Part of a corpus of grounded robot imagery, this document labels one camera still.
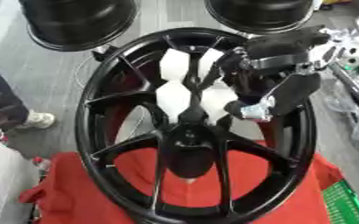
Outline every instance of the floor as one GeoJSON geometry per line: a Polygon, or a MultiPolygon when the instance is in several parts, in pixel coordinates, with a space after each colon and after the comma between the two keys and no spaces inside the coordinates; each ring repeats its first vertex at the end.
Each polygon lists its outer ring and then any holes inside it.
{"type": "MultiPolygon", "coordinates": [[[[137,20],[113,42],[115,46],[122,46],[147,33],[174,27],[202,26],[231,31],[208,15],[202,0],[141,0],[139,4],[141,12],[137,20]]],[[[348,5],[340,6],[332,11],[316,12],[307,25],[348,27],[356,15],[358,12],[348,5]]],[[[52,112],[59,122],[50,130],[12,133],[12,146],[26,157],[50,157],[57,151],[74,151],[74,111],[82,90],[74,73],[90,54],[45,50],[32,43],[25,27],[17,1],[1,0],[0,72],[29,107],[52,112]]],[[[96,66],[97,63],[88,60],[86,66],[81,67],[78,75],[81,84],[85,83],[96,66]]],[[[359,150],[349,141],[349,128],[344,119],[326,107],[324,98],[322,90],[312,97],[319,129],[318,150],[341,167],[359,195],[359,150]]],[[[138,116],[130,119],[130,126],[138,116]]],[[[238,127],[239,132],[247,131],[238,127]]]]}

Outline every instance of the red fabric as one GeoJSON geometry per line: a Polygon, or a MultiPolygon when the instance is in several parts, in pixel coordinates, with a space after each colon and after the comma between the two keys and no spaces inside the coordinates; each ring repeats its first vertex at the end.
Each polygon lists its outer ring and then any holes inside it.
{"type": "MultiPolygon", "coordinates": [[[[120,172],[139,190],[151,195],[155,150],[138,150],[115,161],[120,172]]],[[[229,172],[234,197],[242,196],[260,183],[268,164],[251,155],[229,153],[229,172]]],[[[293,195],[274,211],[254,221],[256,224],[326,224],[327,211],[321,188],[341,178],[340,172],[320,155],[314,161],[293,195]]],[[[205,176],[187,184],[168,172],[165,175],[164,201],[189,207],[216,204],[220,198],[217,174],[213,167],[205,176]]],[[[109,201],[85,172],[76,153],[60,153],[52,160],[47,178],[37,187],[23,192],[22,202],[38,203],[39,224],[131,224],[122,208],[109,201]]]]}

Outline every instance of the shoe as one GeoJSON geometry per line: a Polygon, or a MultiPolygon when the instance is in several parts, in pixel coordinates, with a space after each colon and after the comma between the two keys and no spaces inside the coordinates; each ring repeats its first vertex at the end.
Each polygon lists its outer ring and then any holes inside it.
{"type": "Polygon", "coordinates": [[[24,124],[19,125],[18,129],[47,129],[51,127],[55,122],[55,116],[48,113],[37,113],[34,110],[30,110],[27,121],[24,124]]]}

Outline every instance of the wheel rim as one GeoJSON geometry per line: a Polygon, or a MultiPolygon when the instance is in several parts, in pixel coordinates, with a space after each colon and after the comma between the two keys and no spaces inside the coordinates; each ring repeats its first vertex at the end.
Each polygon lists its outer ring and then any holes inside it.
{"type": "Polygon", "coordinates": [[[88,173],[106,196],[119,206],[147,220],[159,223],[197,223],[201,219],[207,223],[235,223],[256,219],[278,206],[292,193],[306,174],[314,153],[315,122],[310,102],[304,103],[302,109],[276,119],[273,125],[270,123],[273,128],[264,129],[273,132],[275,139],[271,142],[277,148],[290,149],[290,158],[230,133],[222,127],[203,126],[215,137],[213,145],[218,145],[218,150],[214,151],[213,156],[223,189],[220,205],[186,208],[165,204],[159,198],[161,178],[164,176],[166,166],[165,150],[162,149],[165,146],[162,145],[165,145],[170,133],[183,126],[167,125],[165,114],[154,102],[153,89],[154,86],[159,85],[159,80],[151,81],[151,77],[144,77],[142,65],[148,65],[146,62],[148,60],[150,62],[160,60],[164,49],[168,47],[194,51],[194,49],[202,50],[214,46],[219,50],[227,51],[243,41],[242,37],[234,34],[203,28],[162,31],[129,43],[100,65],[81,97],[76,116],[76,139],[88,173]],[[139,78],[138,90],[121,94],[107,93],[106,83],[118,76],[121,70],[119,68],[125,67],[139,78]],[[117,108],[120,112],[116,114],[118,128],[134,107],[142,105],[150,112],[156,129],[151,133],[112,145],[114,140],[104,136],[115,137],[118,129],[112,130],[108,135],[104,133],[102,123],[107,121],[106,118],[102,119],[102,115],[106,108],[119,105],[119,102],[121,107],[117,108]],[[105,165],[112,163],[115,157],[146,146],[158,149],[156,180],[151,197],[139,192],[124,180],[117,168],[112,167],[109,170],[105,168],[105,165]],[[230,149],[265,158],[275,169],[254,191],[235,200],[230,197],[228,181],[226,153],[230,149]]]}

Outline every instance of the green basket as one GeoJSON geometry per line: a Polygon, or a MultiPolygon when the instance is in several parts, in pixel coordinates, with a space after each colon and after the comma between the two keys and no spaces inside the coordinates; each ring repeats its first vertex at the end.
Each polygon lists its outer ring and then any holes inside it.
{"type": "Polygon", "coordinates": [[[346,180],[322,193],[332,224],[359,224],[359,199],[346,180]]]}

